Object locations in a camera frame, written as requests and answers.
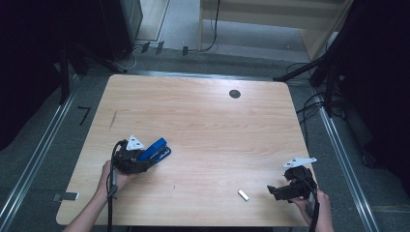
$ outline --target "floor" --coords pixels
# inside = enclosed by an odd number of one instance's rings
[[[261,79],[270,80],[273,75],[272,67],[279,67],[280,72],[277,75],[280,75],[287,68],[291,71],[297,67],[292,64],[309,62],[297,29],[222,21],[218,22],[217,41],[209,54],[228,55],[230,61],[237,62],[235,65],[248,63],[252,64],[253,67],[219,66],[224,59],[223,56],[215,56],[217,58],[205,56],[204,58],[201,54],[192,54],[182,57],[180,53],[183,46],[188,46],[190,49],[196,49],[197,47],[197,18],[199,11],[196,9],[199,9],[199,1],[141,1],[144,4],[149,2],[155,2],[164,9],[164,11],[161,10],[156,13],[159,16],[157,19],[161,18],[161,20],[151,19],[156,21],[157,28],[154,30],[156,33],[151,33],[151,31],[148,33],[147,31],[144,38],[141,36],[137,42],[142,44],[150,41],[151,48],[144,54],[135,53],[135,61],[132,57],[120,61],[121,65],[126,66],[135,62],[137,63],[136,69],[139,71],[226,73],[237,76],[261,76]],[[212,30],[214,21],[205,20],[203,23],[203,47],[206,47],[211,44],[214,35]],[[157,43],[161,41],[164,41],[162,56],[156,56],[155,48]],[[154,58],[157,59],[158,63],[150,64],[150,59]],[[174,67],[170,64],[169,58],[179,59],[181,62],[178,63],[177,67]],[[100,92],[103,91],[109,77],[106,72],[99,75],[102,79],[87,78],[87,76],[83,78],[78,90],[76,90],[76,94],[81,98],[73,99],[73,106],[93,105],[91,115],[93,112],[95,113],[96,102],[99,102]],[[304,73],[303,78],[308,77],[308,73]],[[95,92],[90,91],[87,86],[93,86],[93,89],[96,89]],[[294,84],[290,86],[292,99],[297,109],[303,107],[305,100],[311,95],[312,91],[315,91],[306,82],[301,84],[295,80]],[[16,146],[11,146],[6,151],[1,152],[0,155],[3,155],[0,156],[3,172],[0,199],[2,201],[10,196],[11,190],[19,182],[20,173],[27,169],[27,163],[31,161],[30,159],[33,156],[32,151],[27,150],[27,147],[34,150],[37,143],[42,139],[48,122],[53,120],[54,112],[58,110],[55,104],[58,101],[58,96],[57,91],[47,100],[38,114],[31,119],[32,123],[28,124],[22,131],[21,136],[15,141]],[[42,168],[34,170],[38,173],[35,179],[29,181],[31,188],[20,193],[27,195],[24,201],[18,202],[21,205],[20,209],[15,212],[16,215],[10,215],[10,217],[15,217],[13,225],[8,224],[8,226],[11,226],[10,231],[23,231],[28,228],[35,231],[61,229],[61,227],[54,225],[55,212],[58,210],[59,204],[51,203],[49,198],[55,192],[65,191],[67,182],[70,180],[70,174],[63,175],[61,173],[64,173],[65,168],[67,168],[68,173],[72,172],[76,157],[70,157],[70,155],[80,153],[81,146],[78,144],[82,144],[92,123],[92,117],[90,117],[91,120],[88,118],[84,125],[77,125],[84,115],[79,108],[71,107],[70,110],[65,111],[65,114],[67,116],[61,123],[60,132],[52,135],[54,140],[47,148],[47,155],[40,157],[40,161],[43,162]],[[334,202],[336,202],[334,221],[337,223],[339,231],[343,231],[343,228],[345,228],[343,225],[346,225],[349,231],[364,231],[360,224],[372,224],[373,220],[375,220],[377,226],[370,226],[367,231],[407,231],[407,228],[410,227],[408,220],[410,200],[400,188],[397,178],[384,169],[374,170],[363,166],[361,158],[358,156],[360,153],[358,150],[360,149],[358,149],[352,138],[348,125],[343,120],[335,118],[326,121],[325,116],[320,112],[314,117],[307,124],[307,130],[310,134],[309,153],[322,156],[321,159],[326,163],[326,166],[318,165],[314,168],[322,187],[333,193]],[[329,131],[332,130],[336,130],[340,134],[339,141],[337,139],[329,140],[329,137],[331,137]],[[9,159],[7,159],[11,156],[17,159],[13,165],[9,164]],[[341,164],[344,160],[348,160],[347,167],[343,167]],[[364,198],[357,197],[360,192],[355,191],[355,185],[351,185],[352,180],[350,179],[353,179],[353,184],[359,185],[359,190],[364,193]],[[373,215],[360,212],[362,206],[369,208]],[[104,227],[98,227],[96,231],[104,231],[104,229]]]
[[[169,2],[168,0],[140,1],[143,19],[136,37],[137,40],[157,41],[160,38]]]

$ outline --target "black cable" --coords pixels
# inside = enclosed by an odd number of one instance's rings
[[[107,231],[111,232],[112,231],[112,211],[113,211],[113,207],[112,207],[112,198],[114,198],[115,193],[117,192],[117,186],[114,183],[114,156],[115,153],[117,151],[117,147],[119,145],[123,145],[125,143],[125,140],[123,141],[119,141],[117,142],[117,144],[115,144],[114,149],[112,150],[112,154],[111,154],[111,165],[109,167],[109,174],[106,177],[106,194],[107,194],[107,198],[108,198],[108,225],[107,225]]]
[[[289,65],[289,66],[286,67],[286,74],[289,73],[289,69],[290,69],[290,67],[292,67],[292,66],[295,66],[295,65],[307,65],[307,64],[308,64],[308,63],[293,63],[293,64],[291,64],[291,65]]]
[[[121,68],[121,69],[123,69],[123,70],[125,70],[125,71],[128,71],[128,70],[130,70],[130,69],[133,69],[133,68],[136,66],[135,52],[136,52],[139,48],[142,48],[142,47],[143,47],[143,45],[136,44],[136,45],[134,46],[134,48],[132,49],[132,58],[133,58],[133,65],[132,65],[132,66],[130,66],[130,67],[124,67],[124,66],[120,65],[118,62],[112,62],[111,64],[113,64],[113,65],[115,65],[115,66],[117,66],[117,67],[119,67],[119,68]]]
[[[305,101],[304,107],[302,108],[302,112],[303,112],[303,121],[304,121],[304,129],[305,129],[305,143],[307,146],[307,150],[308,150],[308,126],[305,122],[306,119],[306,109],[307,109],[307,104],[308,102],[310,102],[310,100],[312,100],[314,97],[318,96],[318,95],[323,95],[324,93],[317,93],[314,94],[313,96],[311,96],[310,98],[307,99],[307,101]]]
[[[302,111],[307,110],[307,109],[310,109],[310,108],[314,108],[314,107],[316,107],[316,106],[320,106],[319,104],[322,104],[322,103],[324,103],[324,102],[323,102],[323,101],[319,101],[319,102],[312,103],[312,104],[307,105],[306,107],[304,107],[304,108],[302,108],[302,109],[299,109],[298,111],[296,111],[296,113],[297,113],[297,114],[300,114]]]
[[[212,41],[212,44],[206,48],[206,49],[202,49],[199,50],[198,52],[206,52],[209,51],[215,44],[215,41],[217,40],[217,28],[218,28],[218,16],[220,14],[220,0],[218,0],[218,7],[217,7],[217,16],[215,17],[215,31],[214,31],[214,40]]]
[[[316,230],[316,225],[317,221],[319,220],[319,208],[320,208],[320,203],[317,198],[317,188],[313,188],[305,179],[296,176],[295,178],[298,179],[299,181],[305,182],[305,184],[308,186],[308,188],[311,191],[311,194],[313,195],[314,198],[314,208],[313,208],[313,214],[311,216],[311,222],[310,222],[310,227],[309,227],[309,232],[314,232]]]
[[[215,36],[215,34],[216,34],[217,32],[216,32],[216,30],[214,29],[214,26],[212,25],[212,19],[210,20],[209,23],[210,23],[210,25],[211,25],[212,33],[214,33],[214,36]]]
[[[313,117],[314,115],[316,115],[317,111],[319,111],[319,107],[323,106],[323,103],[318,103],[316,105],[314,105],[314,107],[312,108],[312,110],[305,116],[305,118],[303,120],[301,120],[299,122],[299,124],[301,125],[302,123],[304,123],[305,121],[307,121],[309,118]]]
[[[332,113],[332,115],[333,116],[335,116],[335,117],[338,117],[338,118],[344,118],[344,113],[343,113],[343,108],[341,107],[341,102],[340,101],[332,101],[331,102],[331,113]],[[341,110],[341,112],[340,112],[340,114],[336,114],[334,111],[333,111],[333,107],[338,107],[338,108],[340,108],[340,110]]]

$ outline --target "gray floor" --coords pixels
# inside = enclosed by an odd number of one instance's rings
[[[167,49],[159,55],[155,54],[154,47],[142,54],[138,50],[135,53],[136,66],[129,73],[148,71],[157,74],[219,74],[220,78],[271,81],[273,76],[285,74],[289,65],[308,61],[299,34],[294,29],[253,27],[254,25],[250,28],[240,23],[232,26],[226,23],[226,27],[221,23],[218,45],[210,53],[190,53],[182,56],[183,45],[196,47],[197,33],[194,29],[197,28],[197,20],[183,20],[180,18],[181,11],[185,12],[185,16],[195,18],[195,11],[183,11],[183,9],[192,8],[192,5],[197,2],[171,0],[161,32],[161,40],[165,41],[164,47]],[[208,36],[204,34],[204,44],[210,42],[205,37],[212,35],[210,21],[204,23],[204,32],[206,28],[208,28]],[[237,41],[229,40],[230,35]],[[130,56],[120,63],[131,66],[133,62]],[[98,64],[90,63],[90,66],[89,74],[81,77],[71,107],[48,152],[41,160],[40,169],[17,209],[9,231],[58,231],[63,228],[55,221],[60,203],[52,202],[51,198],[55,193],[65,191],[67,187],[106,81],[111,75],[106,68]],[[302,108],[305,101],[313,95],[313,90],[308,86],[308,78],[309,74],[304,73],[288,83],[295,109]],[[0,152],[2,184],[0,200],[3,204],[26,168],[57,109],[58,102],[59,91],[57,90],[21,131],[15,142]],[[80,122],[84,112],[78,109],[79,106],[91,107],[91,112],[82,126]],[[410,200],[401,188],[399,180],[387,170],[369,169],[363,166],[360,149],[347,123],[338,118],[332,120],[335,122],[343,148],[366,195],[366,200],[374,212],[380,231],[408,231]],[[313,165],[317,182],[331,195],[335,207],[333,216],[336,230],[365,231],[358,213],[357,202],[352,197],[352,189],[347,185],[320,113],[316,113],[307,121],[307,132],[309,154],[319,160]],[[125,229],[115,227],[115,231],[125,231]],[[95,228],[95,231],[104,230],[104,226]],[[275,228],[275,231],[288,231],[288,228]],[[307,231],[307,229],[295,228],[294,231]]]

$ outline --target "white tape marker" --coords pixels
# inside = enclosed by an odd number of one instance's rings
[[[246,201],[249,200],[249,197],[248,197],[241,189],[239,189],[238,193],[239,193]]]

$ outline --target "round hole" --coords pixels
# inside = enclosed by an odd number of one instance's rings
[[[231,90],[229,91],[229,96],[232,99],[239,99],[239,97],[241,97],[241,92],[239,92],[238,90]]]

